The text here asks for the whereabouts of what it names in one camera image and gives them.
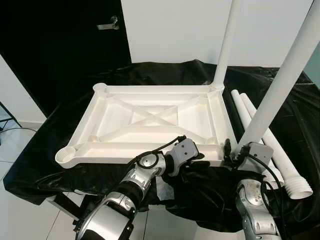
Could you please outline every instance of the white plastic tray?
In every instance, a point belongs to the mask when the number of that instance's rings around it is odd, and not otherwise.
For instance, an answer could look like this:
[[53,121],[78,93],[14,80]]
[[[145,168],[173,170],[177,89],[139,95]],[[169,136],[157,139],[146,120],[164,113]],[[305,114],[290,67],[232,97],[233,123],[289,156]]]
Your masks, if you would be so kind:
[[236,148],[222,89],[98,83],[93,90],[70,142],[55,155],[66,169],[79,163],[126,164],[182,135],[197,144],[211,166],[221,165],[227,138],[232,149]]

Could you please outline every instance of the black cloth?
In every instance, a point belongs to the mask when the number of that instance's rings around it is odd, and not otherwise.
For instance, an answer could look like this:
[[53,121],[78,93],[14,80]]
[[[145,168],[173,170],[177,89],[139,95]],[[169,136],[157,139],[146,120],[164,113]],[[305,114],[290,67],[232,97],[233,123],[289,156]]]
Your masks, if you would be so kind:
[[[119,69],[96,69],[69,92],[22,151],[3,182],[5,189],[34,204],[58,192],[81,190],[105,195],[123,176],[121,164],[78,164],[64,169],[55,162],[56,152],[67,145],[84,114],[96,83],[107,85],[206,85],[212,82],[216,65],[193,60],[183,63],[135,63]],[[228,67],[223,99],[237,140],[244,132],[230,91],[246,93],[258,107],[278,68]],[[270,128],[299,173],[314,193],[291,200],[285,193],[285,220],[292,234],[320,223],[320,92],[302,74]],[[144,199],[148,204],[165,204],[168,211],[222,232],[240,230],[241,220],[234,204],[239,179],[250,172],[231,173],[221,167],[190,167],[178,178],[167,179],[175,200],[159,201],[155,182]],[[275,206],[270,196],[271,206]]]

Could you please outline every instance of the door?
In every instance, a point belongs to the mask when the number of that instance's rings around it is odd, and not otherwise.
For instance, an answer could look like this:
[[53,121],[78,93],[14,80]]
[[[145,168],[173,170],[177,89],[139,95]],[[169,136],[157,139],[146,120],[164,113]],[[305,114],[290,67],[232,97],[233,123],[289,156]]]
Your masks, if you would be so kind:
[[46,116],[92,69],[131,63],[121,0],[31,4],[2,8],[0,54]]

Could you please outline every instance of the floor tile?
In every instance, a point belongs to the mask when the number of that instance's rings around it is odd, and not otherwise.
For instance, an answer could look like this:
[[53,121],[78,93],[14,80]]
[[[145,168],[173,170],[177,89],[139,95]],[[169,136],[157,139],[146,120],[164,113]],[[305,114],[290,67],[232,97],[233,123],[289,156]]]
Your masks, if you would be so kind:
[[134,228],[130,240],[143,240],[148,212],[138,212],[132,222]]
[[[10,121],[5,129],[18,128],[14,121]],[[35,134],[28,129],[13,129],[0,134],[0,161],[14,163],[22,150]]]
[[[70,192],[67,195],[75,204],[81,205],[84,195],[78,195]],[[74,219],[60,211],[56,218],[53,227],[49,233],[47,240],[75,240],[76,232],[74,232],[75,226],[72,224]]]
[[[69,193],[68,197],[80,206],[84,195],[76,193]],[[130,240],[143,240],[145,226],[147,220],[147,212],[139,212],[133,220],[134,229],[130,236]],[[73,219],[66,213],[60,211],[54,225],[49,233],[47,240],[74,240],[76,233],[73,231],[75,228],[72,225]]]
[[197,227],[195,221],[166,210],[149,210],[144,240],[193,240]]
[[0,239],[45,240],[58,212],[46,201],[37,206],[0,189]]
[[[0,120],[9,119],[10,115],[0,106]],[[0,122],[0,126],[4,126],[6,122]]]
[[196,229],[194,240],[246,240],[244,238],[244,231],[235,233],[213,231],[206,228],[199,227]]
[[5,189],[3,179],[12,166],[12,162],[0,161],[0,189]]

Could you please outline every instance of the white pole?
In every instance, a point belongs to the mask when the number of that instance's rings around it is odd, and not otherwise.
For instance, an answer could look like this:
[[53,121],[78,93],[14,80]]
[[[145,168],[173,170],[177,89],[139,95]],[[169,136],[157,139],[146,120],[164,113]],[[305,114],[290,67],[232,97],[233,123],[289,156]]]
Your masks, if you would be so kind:
[[[256,108],[245,93],[240,97],[249,115],[253,118]],[[284,187],[291,199],[304,199],[312,195],[313,190],[307,180],[300,176],[280,143],[268,128],[263,137],[264,143],[273,149],[272,159],[284,178]]]
[[219,60],[216,66],[213,82],[211,84],[212,88],[214,89],[222,89],[224,87],[229,55],[237,26],[237,18],[241,9],[241,1],[242,0],[232,0],[231,3],[229,17],[226,23],[226,28],[219,54]]
[[320,0],[314,0],[281,68],[244,132],[235,154],[250,142],[258,142],[307,64],[320,40]]
[[[244,129],[247,129],[247,127],[249,126],[250,122],[251,122],[251,116],[244,104],[244,102],[242,101],[241,97],[240,97],[240,94],[237,90],[232,90],[231,91],[231,95],[232,95],[232,98],[233,98],[233,101],[234,101],[234,104],[235,104],[235,107],[236,107],[236,110],[240,116],[240,120],[242,122],[242,125],[243,125],[243,128]],[[281,176],[281,173],[280,171],[275,167],[274,163],[272,162],[272,160],[269,161],[269,164],[268,164],[268,167],[274,172],[274,174],[276,175],[276,177],[278,178],[281,186],[283,186],[285,184],[285,181],[283,179],[283,177]],[[268,170],[264,170],[262,172],[262,175],[265,175],[265,177],[263,178],[264,181],[268,182],[271,184],[271,186],[274,188],[274,189],[277,189],[278,188],[278,185],[277,185],[277,182],[276,180],[274,179],[274,177],[271,175],[271,173],[268,171]]]

